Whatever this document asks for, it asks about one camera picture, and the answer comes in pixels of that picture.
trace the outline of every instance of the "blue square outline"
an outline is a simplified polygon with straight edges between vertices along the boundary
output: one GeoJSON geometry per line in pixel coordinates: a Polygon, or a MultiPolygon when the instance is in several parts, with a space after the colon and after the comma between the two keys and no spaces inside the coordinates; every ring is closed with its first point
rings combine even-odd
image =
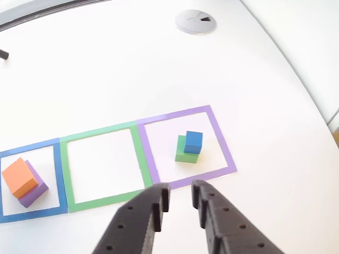
{"type": "Polygon", "coordinates": [[[63,177],[63,168],[61,164],[61,152],[60,152],[60,139],[59,138],[46,140],[46,141],[42,141],[39,143],[29,144],[27,146],[18,147],[18,148],[0,152],[0,160],[4,157],[15,155],[17,153],[28,152],[28,151],[32,151],[32,150],[36,150],[36,149],[40,149],[44,147],[49,147],[49,146],[53,146],[54,168],[55,168],[55,175],[56,175],[56,180],[57,180],[57,188],[58,188],[60,206],[32,211],[32,212],[18,213],[18,214],[11,214],[11,215],[4,216],[3,204],[2,204],[2,193],[1,193],[2,189],[1,189],[1,181],[0,181],[0,223],[23,221],[23,220],[36,219],[40,217],[68,213],[68,205],[67,205],[64,177],[63,177]]]}

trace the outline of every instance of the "white table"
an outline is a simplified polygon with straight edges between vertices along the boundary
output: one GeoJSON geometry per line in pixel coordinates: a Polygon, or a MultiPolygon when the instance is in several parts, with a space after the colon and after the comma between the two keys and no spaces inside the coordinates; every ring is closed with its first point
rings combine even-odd
{"type": "Polygon", "coordinates": [[[339,109],[339,3],[242,0],[293,65],[326,123],[339,109]]]}
{"type": "MultiPolygon", "coordinates": [[[[11,53],[0,62],[1,151],[211,104],[238,173],[210,182],[285,253],[339,252],[338,149],[239,1],[115,0],[22,24],[0,41],[11,53]],[[191,8],[213,15],[217,30],[178,31],[175,15],[191,8]]],[[[119,206],[1,224],[0,251],[90,253],[119,206]]],[[[155,237],[154,253],[173,252],[207,253],[189,187],[172,191],[155,237]]]]}

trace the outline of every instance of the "cube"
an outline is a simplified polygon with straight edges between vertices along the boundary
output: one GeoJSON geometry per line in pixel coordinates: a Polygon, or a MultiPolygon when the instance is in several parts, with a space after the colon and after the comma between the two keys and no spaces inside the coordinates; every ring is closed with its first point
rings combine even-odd
{"type": "Polygon", "coordinates": [[[184,152],[200,154],[202,147],[202,133],[187,131],[184,152]]]}
{"type": "Polygon", "coordinates": [[[23,197],[19,198],[19,202],[24,206],[24,207],[29,207],[33,202],[40,197],[45,191],[48,190],[47,185],[44,183],[44,181],[41,179],[41,177],[38,175],[36,170],[32,167],[30,162],[27,160],[26,161],[27,166],[33,173],[33,176],[35,179],[38,181],[38,185],[31,189],[26,195],[23,197]]]}
{"type": "Polygon", "coordinates": [[[182,135],[178,136],[175,161],[197,163],[199,155],[193,153],[184,153],[185,141],[186,141],[185,136],[182,135]]]}
{"type": "Polygon", "coordinates": [[[38,185],[38,181],[22,158],[13,162],[2,172],[2,175],[11,193],[16,198],[23,197],[38,185]]]}

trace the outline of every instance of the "white surface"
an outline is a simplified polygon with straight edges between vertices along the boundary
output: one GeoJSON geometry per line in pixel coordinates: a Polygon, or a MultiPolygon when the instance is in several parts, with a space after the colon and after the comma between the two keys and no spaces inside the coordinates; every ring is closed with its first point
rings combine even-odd
{"type": "MultiPolygon", "coordinates": [[[[338,148],[239,1],[114,0],[19,25],[0,41],[11,53],[0,61],[0,150],[211,104],[238,169],[211,182],[285,253],[339,253],[338,148]],[[178,31],[187,9],[213,15],[215,32],[178,31]]],[[[190,228],[189,188],[171,198],[154,254],[206,254],[204,231],[190,228]]],[[[0,252],[91,253],[117,207],[1,224],[0,252]]]]}
{"type": "Polygon", "coordinates": [[[294,66],[328,123],[339,108],[339,2],[242,2],[294,66]]]}
{"type": "Polygon", "coordinates": [[[24,160],[29,160],[49,189],[28,208],[25,208],[20,204],[17,198],[12,195],[1,174],[1,196],[4,216],[59,207],[60,203],[54,167],[53,146],[3,157],[1,158],[1,172],[20,157],[24,160]]]}
{"type": "Polygon", "coordinates": [[[145,128],[162,182],[173,182],[227,167],[206,113],[146,124],[145,128]],[[203,133],[202,148],[196,164],[175,161],[178,135],[185,136],[186,131],[203,133]]]}
{"type": "Polygon", "coordinates": [[[129,129],[69,142],[68,158],[75,203],[145,188],[129,129]]]}

